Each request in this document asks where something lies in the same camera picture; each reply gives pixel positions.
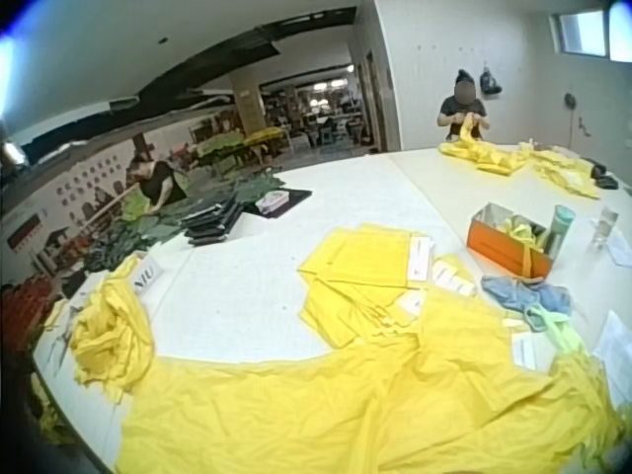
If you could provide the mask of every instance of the cardboard box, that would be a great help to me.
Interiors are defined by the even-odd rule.
[[[467,246],[519,277],[545,278],[551,271],[553,261],[498,230],[503,222],[514,215],[511,210],[490,202],[472,217]],[[531,226],[535,235],[547,230],[526,217],[520,218]]]

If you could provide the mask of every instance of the hand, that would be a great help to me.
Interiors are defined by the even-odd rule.
[[[465,121],[465,114],[462,114],[461,112],[454,114],[452,116],[452,123],[462,124],[464,121]]]

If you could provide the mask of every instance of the pillar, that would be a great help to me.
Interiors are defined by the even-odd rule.
[[[228,75],[235,94],[239,117],[246,136],[268,127],[259,83],[255,81],[249,66],[242,67]]]

